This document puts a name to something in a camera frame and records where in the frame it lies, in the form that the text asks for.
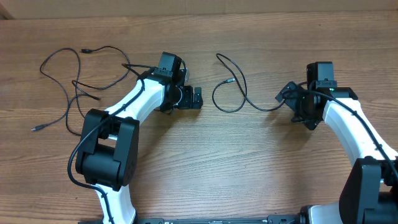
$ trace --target wood grain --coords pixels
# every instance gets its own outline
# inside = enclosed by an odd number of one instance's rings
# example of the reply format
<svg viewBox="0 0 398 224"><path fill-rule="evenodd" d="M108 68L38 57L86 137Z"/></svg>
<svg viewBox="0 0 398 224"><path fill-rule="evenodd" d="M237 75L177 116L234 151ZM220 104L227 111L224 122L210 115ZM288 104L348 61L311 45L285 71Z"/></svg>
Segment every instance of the wood grain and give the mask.
<svg viewBox="0 0 398 224"><path fill-rule="evenodd" d="M67 160L78 138L65 121L30 131L65 111L59 86L39 73L57 49L114 45L132 62L148 65L157 65L162 51L172 52L187 62L189 84L203 88L202 110L153 112L141 126L130 184L140 217L263 217L337 201L351 166L330 129L290 123L287 107L218 111L211 92L231 75L215 53L242 68L250 99L263 108L276 105L274 97L288 81L305 80L308 63L332 61L339 85L356 92L370 122L396 148L397 36L396 11L0 21L0 223L102 217L96 194L68 179ZM85 83L104 86L124 73L124 58L113 50L81 59ZM45 71L73 95L72 53L54 56ZM82 98L83 111L115 104L135 79L129 75L106 91L90 91L102 100ZM235 108L242 97L233 83L222 86L216 100ZM75 106L70 117L79 131L83 118Z"/></svg>

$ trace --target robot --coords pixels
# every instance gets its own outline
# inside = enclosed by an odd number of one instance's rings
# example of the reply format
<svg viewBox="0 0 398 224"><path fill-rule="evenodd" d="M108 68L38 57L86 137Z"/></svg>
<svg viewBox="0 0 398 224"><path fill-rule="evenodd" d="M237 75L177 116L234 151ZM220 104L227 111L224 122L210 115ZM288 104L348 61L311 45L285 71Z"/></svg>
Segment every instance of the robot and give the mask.
<svg viewBox="0 0 398 224"><path fill-rule="evenodd" d="M68 164L72 182L94 189L98 194L104 217L91 223L398 223L398 152L372 127L354 91L337 86L331 62L307 65L307 90L289 82L276 100L284 101L294 111L292 122L303 123L314 130L324 121L342 143L353 168L339 201L304 206L298 214L265 218L138 219L131 203L129 183L137 165L140 124L156 108L166 112L174 108L200 109L203 105L201 88L194 90L184 85L189 72L183 60L174 54L164 52L158 67L138 75L135 88L119 103L105 111L92 109L87 113L80 143ZM115 140L116 147L99 144L99 138ZM70 172L76 154L76 171L84 176L87 184L77 182ZM391 186L391 191L380 192L380 183Z"/></svg>

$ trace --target cable connector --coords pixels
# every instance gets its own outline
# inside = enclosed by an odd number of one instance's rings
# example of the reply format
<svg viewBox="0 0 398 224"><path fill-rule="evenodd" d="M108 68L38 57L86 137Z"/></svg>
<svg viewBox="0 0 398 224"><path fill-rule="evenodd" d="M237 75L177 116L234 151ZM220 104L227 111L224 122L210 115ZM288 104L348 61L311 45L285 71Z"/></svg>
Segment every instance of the cable connector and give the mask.
<svg viewBox="0 0 398 224"><path fill-rule="evenodd" d="M231 83L231 82L235 82L235 78L230 78L225 80L225 83Z"/></svg>
<svg viewBox="0 0 398 224"><path fill-rule="evenodd" d="M38 125L38 126L32 128L31 131L40 131L41 129L43 129L47 126L48 126L47 124Z"/></svg>
<svg viewBox="0 0 398 224"><path fill-rule="evenodd" d="M90 54L90 53L93 52L93 50L90 50L90 49L82 49L80 52L81 52L81 53L84 53L84 54Z"/></svg>

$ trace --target cable plug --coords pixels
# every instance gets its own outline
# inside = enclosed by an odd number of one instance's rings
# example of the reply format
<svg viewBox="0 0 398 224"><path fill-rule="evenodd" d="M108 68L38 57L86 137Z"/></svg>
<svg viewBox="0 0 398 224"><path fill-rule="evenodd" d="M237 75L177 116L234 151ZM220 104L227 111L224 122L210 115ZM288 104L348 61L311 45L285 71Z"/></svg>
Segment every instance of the cable plug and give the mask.
<svg viewBox="0 0 398 224"><path fill-rule="evenodd" d="M38 126L32 128L31 131L40 131L41 129L43 129L47 126L48 126L47 124L38 125Z"/></svg>
<svg viewBox="0 0 398 224"><path fill-rule="evenodd" d="M90 50L90 49L82 49L81 50L81 53L84 53L84 54L90 54L92 52L93 52L93 50Z"/></svg>
<svg viewBox="0 0 398 224"><path fill-rule="evenodd" d="M225 80L225 83L231 83L231 82L235 82L235 78L230 78Z"/></svg>

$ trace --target tabletop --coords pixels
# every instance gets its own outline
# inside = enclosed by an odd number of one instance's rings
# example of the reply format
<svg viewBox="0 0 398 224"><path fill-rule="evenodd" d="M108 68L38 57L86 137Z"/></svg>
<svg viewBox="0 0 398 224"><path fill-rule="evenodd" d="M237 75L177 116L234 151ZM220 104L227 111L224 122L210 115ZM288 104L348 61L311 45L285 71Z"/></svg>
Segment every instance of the tabletop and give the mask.
<svg viewBox="0 0 398 224"><path fill-rule="evenodd" d="M94 190L67 176L79 138L67 131L65 120L31 131L66 110L61 88L39 72L58 49L112 45L132 63L154 66L163 51L183 58L188 84L202 87L203 107L173 115L154 111L143 122L130 183L133 205L141 218L238 218L335 202L351 165L330 128L322 123L309 131L291 123L293 112L286 106L270 113L248 104L232 114L216 109L211 92L231 78L216 53L241 67L248 97L263 108L277 105L274 97L287 82L305 81L307 64L333 62L339 86L355 91L370 122L397 148L397 37L398 11L0 21L0 223L102 217ZM80 57L80 80L89 85L105 86L125 72L123 55L113 49ZM71 98L77 68L76 56L65 51L44 71ZM82 98L83 112L114 105L135 83L129 74L108 90L88 89L101 100ZM230 83L215 99L233 109L243 97ZM69 122L81 131L75 104Z"/></svg>

